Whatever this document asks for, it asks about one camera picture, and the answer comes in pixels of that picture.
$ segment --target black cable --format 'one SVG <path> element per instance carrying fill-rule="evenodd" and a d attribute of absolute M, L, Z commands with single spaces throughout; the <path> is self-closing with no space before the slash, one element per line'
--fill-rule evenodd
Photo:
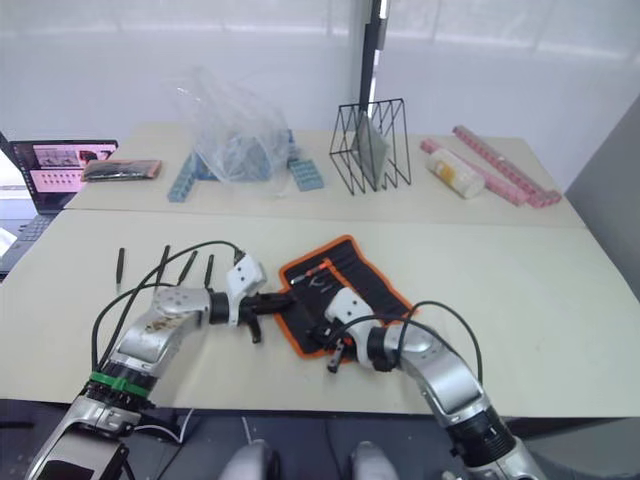
<path fill-rule="evenodd" d="M 338 479 L 343 480 L 344 476 L 342 475 L 342 467 L 340 466 L 340 461 L 338 460 L 338 454 L 333 446 L 333 441 L 331 440 L 331 432 L 329 431 L 329 419 L 325 418 L 324 421 L 324 436 L 327 441 L 327 445 L 329 446 L 329 453 L 331 453 L 331 458 L 333 460 L 333 464 L 336 467 L 336 472 L 338 473 Z"/>
<path fill-rule="evenodd" d="M 124 470 L 124 473 L 127 474 L 127 478 L 129 480 L 136 480 L 136 476 L 133 474 L 133 470 L 131 470 L 131 465 L 129 465 L 129 461 L 125 459 L 124 463 L 122 464 L 122 469 Z"/>
<path fill-rule="evenodd" d="M 149 283 L 147 285 L 143 285 L 140 290 L 151 287 L 173 287 L 170 283 Z M 98 367 L 98 332 L 100 330 L 100 324 L 104 317 L 109 313 L 114 306 L 116 306 L 120 301 L 129 295 L 133 294 L 135 288 L 131 290 L 127 290 L 121 295 L 118 295 L 114 298 L 106 307 L 102 309 L 102 311 L 96 317 L 96 320 L 93 322 L 93 330 L 91 331 L 91 370 L 95 371 Z"/>
<path fill-rule="evenodd" d="M 427 300 L 425 302 L 419 302 L 419 303 L 416 304 L 416 306 L 420 306 L 420 305 L 436 305 L 436 306 L 440 306 L 440 307 L 446 307 L 447 311 L 454 313 L 454 315 L 456 316 L 456 318 L 458 318 L 458 320 L 462 319 L 462 317 L 460 317 L 460 315 L 457 312 L 455 312 L 453 309 L 451 309 L 450 307 L 447 307 L 446 305 L 441 304 L 439 302 L 431 302 L 431 301 Z M 409 314 L 411 314 L 414 311 L 415 311 L 415 309 L 412 308 L 411 311 L 409 312 Z M 447 342 L 444 338 L 442 338 L 442 336 L 438 332 L 436 332 L 433 328 L 428 327 L 428 326 L 426 326 L 426 325 L 424 325 L 424 324 L 422 324 L 420 322 L 417 322 L 415 320 L 412 320 L 408 316 L 407 317 L 401 317 L 399 315 L 384 315 L 384 314 L 380 314 L 380 315 L 365 315 L 363 317 L 356 318 L 355 320 L 351 320 L 350 322 L 347 322 L 344 325 L 342 325 L 340 328 L 338 328 L 335 332 L 333 332 L 329 336 L 329 338 L 327 339 L 327 344 L 326 344 L 325 350 L 327 350 L 329 348 L 329 346 L 332 345 L 338 338 L 342 338 L 344 336 L 344 334 L 347 332 L 347 330 L 349 328 L 351 328 L 353 325 L 356 325 L 356 324 L 361 323 L 361 322 L 366 322 L 368 320 L 383 320 L 383 321 L 386 321 L 386 322 L 400 321 L 400 322 L 404 322 L 405 325 L 413 325 L 414 327 L 420 328 L 420 329 L 424 330 L 425 332 L 429 333 L 430 335 L 432 335 L 433 337 L 435 337 L 447 349 L 449 349 L 449 351 L 451 351 L 452 353 L 457 355 L 463 362 L 465 361 L 464 358 L 462 358 L 462 356 L 458 353 L 458 351 L 455 348 L 453 348 L 449 344 L 449 342 Z M 471 327 L 469 327 L 469 325 L 466 322 L 464 322 L 463 325 L 466 325 L 469 328 L 469 330 L 471 330 Z M 404 342 L 404 338 L 399 339 L 399 342 L 398 342 L 398 347 L 399 347 L 398 351 L 400 353 L 402 353 L 401 345 L 404 346 L 404 344 L 403 343 L 401 344 L 400 340 L 402 340 L 402 342 Z M 483 377 L 482 353 L 480 351 L 480 345 L 478 344 L 477 340 L 474 341 L 474 347 L 476 347 L 476 362 L 477 362 L 478 381 L 480 382 L 480 384 L 482 384 L 482 380 L 483 380 L 483 378 L 482 378 Z"/>
<path fill-rule="evenodd" d="M 187 254 L 187 253 L 189 253 L 189 252 L 191 252 L 193 250 L 197 250 L 198 248 L 207 247 L 209 245 L 226 245 L 226 246 L 232 248 L 233 251 L 234 251 L 234 263 L 237 263 L 242 258 L 242 255 L 244 255 L 244 252 L 242 250 L 240 250 L 236 245 L 234 245 L 231 242 L 227 242 L 225 240 L 211 240 L 211 241 L 199 243 L 197 245 L 193 245 L 193 246 L 191 246 L 189 248 L 185 248 L 184 250 L 181 250 L 180 252 L 168 257 L 167 260 L 164 262 L 164 265 L 166 266 L 168 263 L 172 262 L 176 258 L 179 258 L 182 255 L 185 255 L 185 254 Z M 107 363 L 107 360 L 109 359 L 109 354 L 110 354 L 111 350 L 113 349 L 113 347 L 114 347 L 114 345 L 116 343 L 116 340 L 118 339 L 118 335 L 120 335 L 120 331 L 122 330 L 122 326 L 124 325 L 124 322 L 125 322 L 125 320 L 127 318 L 127 315 L 129 314 L 129 310 L 131 310 L 131 306 L 133 305 L 133 302 L 135 301 L 136 297 L 138 296 L 138 293 L 140 292 L 140 290 L 142 290 L 142 288 L 146 284 L 146 282 L 154 274 L 156 274 L 161 268 L 162 268 L 162 264 L 156 266 L 153 270 L 151 270 L 149 273 L 147 273 L 147 275 L 145 275 L 145 277 L 140 281 L 138 286 L 136 286 L 133 289 L 133 292 L 131 293 L 131 296 L 129 297 L 129 300 L 127 301 L 127 304 L 124 306 L 124 309 L 122 310 L 122 313 L 120 314 L 120 318 L 118 319 L 118 323 L 116 324 L 116 327 L 115 327 L 115 329 L 113 331 L 111 339 L 109 340 L 109 344 L 107 345 L 106 350 L 104 351 L 104 353 L 102 354 L 102 357 L 100 358 L 100 361 L 98 362 L 98 370 L 101 370 L 102 368 L 104 368 L 105 364 Z"/>

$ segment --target tool pouch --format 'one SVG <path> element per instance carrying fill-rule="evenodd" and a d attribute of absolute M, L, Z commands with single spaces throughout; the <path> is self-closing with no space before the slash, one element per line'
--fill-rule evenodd
<path fill-rule="evenodd" d="M 291 280 L 321 264 L 325 268 L 291 285 Z M 280 279 L 285 285 L 281 293 L 289 292 L 295 302 L 275 318 L 291 346 L 303 358 L 328 353 L 327 338 L 340 324 L 329 322 L 324 312 L 344 287 L 353 289 L 375 313 L 402 316 L 411 309 L 411 304 L 362 255 L 350 235 L 343 235 L 283 266 Z M 354 353 L 354 348 L 347 348 L 345 358 L 353 357 Z"/>

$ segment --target metal file holder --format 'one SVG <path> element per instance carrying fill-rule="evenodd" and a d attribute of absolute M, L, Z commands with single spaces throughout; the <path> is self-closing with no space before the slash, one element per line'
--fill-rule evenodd
<path fill-rule="evenodd" d="M 411 163 L 404 100 L 394 98 L 340 105 L 329 156 L 345 185 L 355 195 L 380 188 L 411 185 Z M 382 145 L 386 152 L 382 158 Z"/>

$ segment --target screwdriver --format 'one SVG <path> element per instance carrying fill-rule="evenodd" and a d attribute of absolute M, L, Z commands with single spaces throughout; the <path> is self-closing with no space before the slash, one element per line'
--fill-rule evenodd
<path fill-rule="evenodd" d="M 212 273 L 213 273 L 213 255 L 209 255 L 209 260 L 207 261 L 207 271 L 204 274 L 204 288 L 209 288 L 211 286 Z"/>
<path fill-rule="evenodd" d="M 122 272 L 124 271 L 124 248 L 118 250 L 118 262 L 116 265 L 116 294 L 120 295 L 120 285 L 122 284 Z"/>
<path fill-rule="evenodd" d="M 169 258 L 169 250 L 171 249 L 171 245 L 165 245 L 164 250 L 162 252 L 162 258 L 160 259 L 160 267 L 158 268 L 158 274 L 156 275 L 156 283 L 160 283 L 162 281 L 162 275 L 164 274 L 164 269 L 167 266 L 167 258 Z"/>
<path fill-rule="evenodd" d="M 296 283 L 300 283 L 302 280 L 304 280 L 307 277 L 310 277 L 311 275 L 315 275 L 316 273 L 320 272 L 321 270 L 324 270 L 325 268 L 327 268 L 329 266 L 329 261 L 325 260 L 323 261 L 320 265 L 313 267 L 310 270 L 307 270 L 306 272 L 304 272 L 301 275 L 298 275 L 297 277 L 295 277 L 293 280 L 291 280 L 289 282 L 290 285 L 295 285 Z"/>
<path fill-rule="evenodd" d="M 197 250 L 194 250 L 193 252 L 191 252 L 191 255 L 189 255 L 189 259 L 187 260 L 187 263 L 184 264 L 184 268 L 182 269 L 182 271 L 180 272 L 180 276 L 178 277 L 178 285 L 182 285 L 184 279 L 187 278 L 187 274 L 189 273 L 189 270 L 191 270 L 191 265 L 193 265 L 193 261 L 196 259 L 197 255 Z"/>

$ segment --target table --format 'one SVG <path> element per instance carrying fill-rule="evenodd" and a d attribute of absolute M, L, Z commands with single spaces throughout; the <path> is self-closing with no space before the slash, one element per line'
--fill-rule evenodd
<path fill-rule="evenodd" d="M 469 321 L 501 415 L 640 415 L 640 386 L 630 380 L 640 362 L 640 307 L 584 228 L 166 212 L 67 210 L 58 216 L 0 289 L 0 395 L 73 399 L 89 375 L 93 319 L 115 295 L 120 246 L 127 248 L 123 288 L 158 262 L 166 243 L 177 250 L 227 239 L 263 262 L 267 291 L 279 287 L 279 266 L 345 233 L 411 301 L 443 301 Z M 201 285 L 206 253 L 187 284 Z M 175 280 L 182 265 L 165 278 Z M 218 252 L 215 285 L 229 267 L 230 258 Z M 130 320 L 148 304 L 145 295 Z M 426 310 L 421 319 L 473 365 L 471 343 L 450 317 Z M 428 413 L 403 374 L 352 364 L 331 375 L 325 360 L 298 358 L 272 320 L 261 323 L 258 346 L 242 328 L 215 326 L 192 335 L 152 399 L 198 408 Z M 105 325 L 102 346 L 106 333 Z"/>
<path fill-rule="evenodd" d="M 352 197 L 329 158 L 331 135 L 331 132 L 294 132 L 296 143 L 315 161 L 320 170 L 327 185 L 324 189 L 299 192 L 291 179 L 280 192 L 281 195 L 258 196 L 238 186 L 196 182 L 186 203 L 170 203 L 167 193 L 191 151 L 191 139 L 187 131 L 178 124 L 145 124 L 121 143 L 112 158 L 160 159 L 163 166 L 159 178 L 152 182 L 136 182 L 135 187 L 126 182 L 90 184 L 75 196 L 67 208 L 584 228 L 584 223 L 566 199 L 553 207 L 540 210 L 529 205 L 515 207 L 489 191 L 484 191 L 471 200 L 462 200 L 425 168 L 425 153 L 420 150 L 420 141 L 425 138 L 422 135 L 409 135 L 413 173 L 410 187 L 402 185 L 398 189 Z M 475 159 L 480 165 L 488 165 L 455 137 L 433 138 L 465 158 Z M 487 140 L 541 185 L 557 188 L 523 140 Z"/>

